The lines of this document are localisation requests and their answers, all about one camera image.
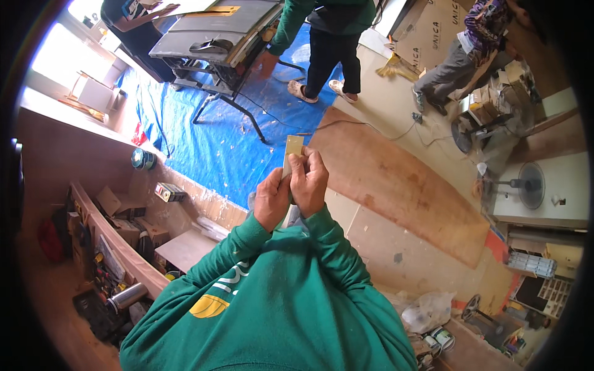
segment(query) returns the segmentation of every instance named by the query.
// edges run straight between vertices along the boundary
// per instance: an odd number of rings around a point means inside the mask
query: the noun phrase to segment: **green hoodie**
[[[254,216],[172,281],[124,370],[416,370],[398,314],[328,209],[266,232]]]
[[[270,42],[268,52],[272,55],[281,55],[291,46],[297,36],[297,32],[305,21],[305,18],[316,7],[323,5],[353,5],[367,1],[359,17],[351,22],[342,32],[344,35],[361,33],[371,27],[375,18],[375,5],[373,0],[285,0],[283,14],[280,16],[280,23],[274,38]]]

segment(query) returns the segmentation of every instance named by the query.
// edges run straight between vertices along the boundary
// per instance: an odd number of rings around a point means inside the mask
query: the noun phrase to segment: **purple patterned shirt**
[[[462,48],[477,67],[489,60],[513,19],[506,0],[476,0],[464,18],[466,29],[458,34]]]

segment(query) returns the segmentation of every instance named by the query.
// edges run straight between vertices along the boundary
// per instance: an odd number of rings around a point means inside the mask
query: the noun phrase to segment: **blue tarp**
[[[309,25],[304,24],[293,45],[281,60],[309,67]],[[285,80],[299,71],[278,65],[273,75]],[[211,83],[211,76],[196,73],[194,78]],[[340,68],[332,78],[340,78]],[[247,116],[218,100],[208,104],[198,124],[192,124],[207,93],[184,87],[173,91],[168,84],[126,71],[119,80],[128,99],[137,100],[137,113],[148,140],[168,156],[166,165],[213,189],[231,202],[247,208],[247,196],[275,167],[283,166],[287,135],[313,133],[336,94],[326,85],[316,104],[305,103],[289,94],[287,83],[270,78],[258,80],[252,74],[241,93],[257,102],[290,128],[263,112],[248,99],[237,103],[249,110],[258,122],[267,144],[263,144]],[[308,143],[311,136],[306,136]]]

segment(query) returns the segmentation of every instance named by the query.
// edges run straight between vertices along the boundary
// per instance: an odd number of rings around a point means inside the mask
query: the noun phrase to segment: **grey pants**
[[[417,93],[424,93],[443,102],[456,89],[465,87],[474,76],[474,62],[466,56],[458,38],[454,39],[442,64],[427,71],[413,86]]]

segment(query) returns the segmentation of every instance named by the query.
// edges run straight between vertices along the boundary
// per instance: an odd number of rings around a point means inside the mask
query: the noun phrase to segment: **yellow logo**
[[[198,299],[196,304],[190,308],[189,312],[196,318],[210,318],[223,313],[229,306],[229,303],[223,299],[204,294]]]

